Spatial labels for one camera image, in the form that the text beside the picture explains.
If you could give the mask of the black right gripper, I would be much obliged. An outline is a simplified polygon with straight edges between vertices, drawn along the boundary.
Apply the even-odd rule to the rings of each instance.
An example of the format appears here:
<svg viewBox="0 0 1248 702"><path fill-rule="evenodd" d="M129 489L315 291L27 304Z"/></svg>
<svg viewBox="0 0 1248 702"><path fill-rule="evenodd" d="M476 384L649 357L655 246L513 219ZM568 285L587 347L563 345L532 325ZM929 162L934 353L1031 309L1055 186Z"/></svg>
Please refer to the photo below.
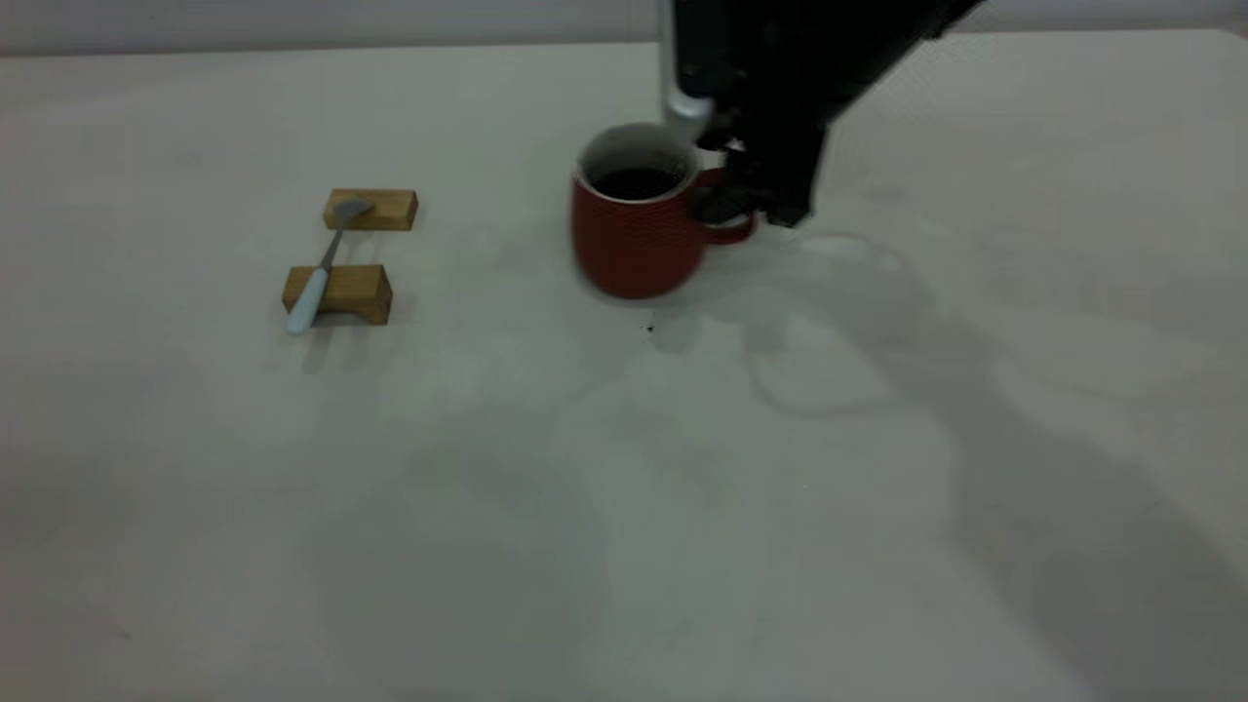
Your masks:
<svg viewBox="0 0 1248 702"><path fill-rule="evenodd" d="M718 111L831 122L927 35L924 1L729 1L729 82ZM768 130L755 142L768 222L795 229L812 214L825 125ZM758 211L758 159L728 127L698 147L723 156L718 176L694 189L694 219L730 225Z"/></svg>

